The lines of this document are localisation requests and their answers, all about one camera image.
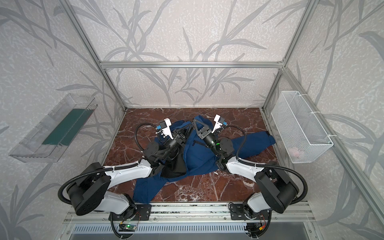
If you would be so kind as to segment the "blue zip jacket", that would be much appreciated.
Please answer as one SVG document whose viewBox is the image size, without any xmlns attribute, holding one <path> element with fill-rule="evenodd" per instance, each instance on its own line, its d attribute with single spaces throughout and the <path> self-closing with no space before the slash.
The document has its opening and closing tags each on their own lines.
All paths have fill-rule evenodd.
<svg viewBox="0 0 384 240">
<path fill-rule="evenodd" d="M 274 145 L 276 140 L 269 132 L 261 131 L 247 134 L 247 139 L 238 137 L 232 139 L 235 151 L 240 150 L 239 157 L 247 159 L 259 155 L 268 147 Z M 195 132 L 191 133 L 183 153 L 178 160 L 186 165 L 185 174 L 177 178 L 164 178 L 160 174 L 153 177 L 138 179 L 136 182 L 133 200 L 142 204 L 149 204 L 158 192 L 167 183 L 177 182 L 189 176 L 209 174 L 217 171 L 217 157 L 209 150 Z"/>
</svg>

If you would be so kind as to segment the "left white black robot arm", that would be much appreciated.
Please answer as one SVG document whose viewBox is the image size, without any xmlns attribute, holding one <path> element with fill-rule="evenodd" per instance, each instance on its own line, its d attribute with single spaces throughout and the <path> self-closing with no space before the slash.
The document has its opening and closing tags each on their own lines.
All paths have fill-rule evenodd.
<svg viewBox="0 0 384 240">
<path fill-rule="evenodd" d="M 89 165 L 80 175 L 66 181 L 58 191 L 61 202 L 71 205 L 78 216 L 90 212 L 111 212 L 128 217 L 134 215 L 138 197 L 115 194 L 109 190 L 132 180 L 143 182 L 137 185 L 136 195 L 144 191 L 141 203 L 148 203 L 149 192 L 162 180 L 184 177 L 187 164 L 184 160 L 188 138 L 193 129 L 190 122 L 181 122 L 175 128 L 168 120 L 157 127 L 157 137 L 146 147 L 139 145 L 142 158 L 131 164 L 118 166 Z"/>
</svg>

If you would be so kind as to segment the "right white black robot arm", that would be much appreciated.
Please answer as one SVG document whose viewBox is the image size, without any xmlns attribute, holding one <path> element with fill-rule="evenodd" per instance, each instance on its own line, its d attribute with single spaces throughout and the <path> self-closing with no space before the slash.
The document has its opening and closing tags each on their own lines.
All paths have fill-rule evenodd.
<svg viewBox="0 0 384 240">
<path fill-rule="evenodd" d="M 194 119 L 193 126 L 197 136 L 216 156 L 216 165 L 221 171 L 239 175 L 254 181 L 259 192 L 252 194 L 243 202 L 246 218 L 253 220 L 263 211 L 282 214 L 288 206 L 301 202 L 308 193 L 308 184 L 298 172 L 277 164 L 258 164 L 239 157 L 232 140 L 216 136 L 216 132 L 227 127 L 224 121 L 216 121 L 212 130 L 207 124 Z"/>
</svg>

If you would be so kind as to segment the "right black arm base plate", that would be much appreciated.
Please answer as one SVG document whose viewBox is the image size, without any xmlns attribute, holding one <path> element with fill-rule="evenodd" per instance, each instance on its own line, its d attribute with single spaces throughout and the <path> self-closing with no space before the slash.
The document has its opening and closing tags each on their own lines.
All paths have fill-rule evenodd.
<svg viewBox="0 0 384 240">
<path fill-rule="evenodd" d="M 247 205 L 229 203 L 228 208 L 231 215 L 231 220 L 252 220 L 253 211 Z"/>
</svg>

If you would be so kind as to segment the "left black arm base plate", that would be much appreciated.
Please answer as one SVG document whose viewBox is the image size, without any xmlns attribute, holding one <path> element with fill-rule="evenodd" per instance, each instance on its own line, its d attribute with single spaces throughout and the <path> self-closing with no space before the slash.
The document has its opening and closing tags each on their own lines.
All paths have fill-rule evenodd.
<svg viewBox="0 0 384 240">
<path fill-rule="evenodd" d="M 111 213 L 109 220 L 112 221 L 148 221 L 151 214 L 152 205 L 138 204 L 129 206 L 122 214 Z"/>
</svg>

